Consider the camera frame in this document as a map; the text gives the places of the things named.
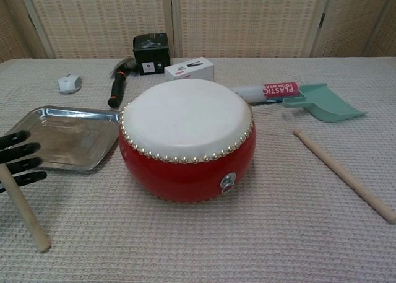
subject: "white mouse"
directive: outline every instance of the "white mouse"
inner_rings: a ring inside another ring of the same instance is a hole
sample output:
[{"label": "white mouse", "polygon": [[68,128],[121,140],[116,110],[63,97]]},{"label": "white mouse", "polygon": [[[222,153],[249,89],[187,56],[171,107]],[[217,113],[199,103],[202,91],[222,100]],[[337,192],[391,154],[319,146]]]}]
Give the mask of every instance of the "white mouse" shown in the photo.
[{"label": "white mouse", "polygon": [[59,92],[62,94],[74,93],[80,90],[81,82],[81,77],[73,74],[66,74],[58,80]]}]

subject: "red drum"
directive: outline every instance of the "red drum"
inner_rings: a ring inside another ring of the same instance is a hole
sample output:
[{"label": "red drum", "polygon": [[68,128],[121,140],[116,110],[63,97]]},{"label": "red drum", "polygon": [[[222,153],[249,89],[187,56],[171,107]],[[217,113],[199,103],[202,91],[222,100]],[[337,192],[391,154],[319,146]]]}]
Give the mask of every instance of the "red drum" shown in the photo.
[{"label": "red drum", "polygon": [[229,192],[256,146],[250,106],[205,80],[156,85],[128,103],[120,119],[119,146],[129,172],[170,201],[199,202]]}]

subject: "drumstick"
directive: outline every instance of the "drumstick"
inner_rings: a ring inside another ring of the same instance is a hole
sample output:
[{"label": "drumstick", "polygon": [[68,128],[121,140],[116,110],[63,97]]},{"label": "drumstick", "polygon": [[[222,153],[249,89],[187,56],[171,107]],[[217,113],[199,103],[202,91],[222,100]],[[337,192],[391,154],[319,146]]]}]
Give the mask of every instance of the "drumstick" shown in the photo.
[{"label": "drumstick", "polygon": [[325,152],[310,137],[302,133],[300,129],[294,129],[293,134],[299,137],[302,142],[315,153],[328,167],[332,169],[350,188],[360,195],[372,208],[374,208],[389,223],[396,223],[396,212],[389,206],[386,206],[377,196],[363,186],[347,170],[335,161],[327,152]]},{"label": "drumstick", "polygon": [[27,229],[36,243],[38,251],[45,252],[51,248],[51,241],[46,236],[41,225],[38,223],[32,208],[19,189],[18,184],[15,182],[14,177],[8,170],[7,165],[4,163],[0,164],[0,181],[4,186],[4,189],[6,189],[15,207],[18,209],[20,216],[24,220]]}]

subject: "white box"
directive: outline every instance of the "white box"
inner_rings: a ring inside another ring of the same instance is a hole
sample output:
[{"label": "white box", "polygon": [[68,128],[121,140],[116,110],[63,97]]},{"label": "white box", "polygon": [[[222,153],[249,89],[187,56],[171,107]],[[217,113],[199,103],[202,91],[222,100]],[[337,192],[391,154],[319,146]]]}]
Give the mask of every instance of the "white box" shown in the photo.
[{"label": "white box", "polygon": [[215,66],[204,57],[192,59],[165,68],[167,81],[180,79],[203,79],[214,81]]}]

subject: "dustpan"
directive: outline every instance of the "dustpan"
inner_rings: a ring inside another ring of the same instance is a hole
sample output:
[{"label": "dustpan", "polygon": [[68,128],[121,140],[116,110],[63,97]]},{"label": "dustpan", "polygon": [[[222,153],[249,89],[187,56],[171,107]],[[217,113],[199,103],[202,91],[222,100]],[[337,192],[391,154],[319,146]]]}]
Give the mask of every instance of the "dustpan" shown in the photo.
[{"label": "dustpan", "polygon": [[298,97],[284,98],[286,108],[305,108],[314,117],[325,122],[338,122],[366,114],[343,101],[327,88],[327,84],[309,84],[299,87]]}]

